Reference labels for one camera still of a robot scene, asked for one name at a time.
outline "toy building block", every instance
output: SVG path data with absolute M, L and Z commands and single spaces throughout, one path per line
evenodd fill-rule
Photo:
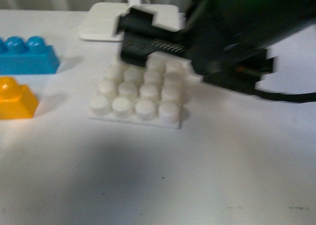
M 178 60 L 152 57 L 139 68 L 115 58 L 90 101 L 89 118 L 179 129 L 184 78 Z
M 39 102 L 27 85 L 0 77 L 0 120 L 32 118 Z
M 51 45 L 39 36 L 30 37 L 26 43 L 18 36 L 0 38 L 0 75 L 55 74 L 59 60 Z

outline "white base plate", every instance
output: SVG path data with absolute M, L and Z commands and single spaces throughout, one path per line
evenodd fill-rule
M 138 8 L 156 13 L 153 24 L 177 31 L 180 29 L 179 9 L 174 5 L 142 4 Z M 117 18 L 129 9 L 127 3 L 99 2 L 92 6 L 79 26 L 81 39 L 89 41 L 120 42 L 122 35 L 115 35 Z

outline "white table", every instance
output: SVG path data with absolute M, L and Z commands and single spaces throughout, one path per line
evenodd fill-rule
M 85 42 L 85 12 L 0 11 L 0 36 L 41 35 L 56 75 L 17 76 L 30 120 L 0 121 L 0 224 L 316 224 L 316 103 L 268 102 L 191 80 L 182 129 L 87 119 L 119 44 Z M 260 84 L 316 90 L 316 34 L 273 46 Z

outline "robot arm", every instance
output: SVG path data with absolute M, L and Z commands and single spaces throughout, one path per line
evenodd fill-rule
M 290 95 L 255 89 L 273 72 L 266 48 L 316 22 L 316 0 L 194 0 L 184 29 L 152 25 L 153 14 L 135 8 L 121 16 L 121 57 L 144 66 L 149 54 L 162 51 L 190 59 L 203 81 L 269 100 L 303 103 L 316 94 Z

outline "blue lego brick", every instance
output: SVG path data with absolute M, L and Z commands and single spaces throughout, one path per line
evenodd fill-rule
M 0 75 L 55 74 L 59 60 L 51 45 L 39 36 L 26 42 L 13 36 L 5 42 L 0 38 Z

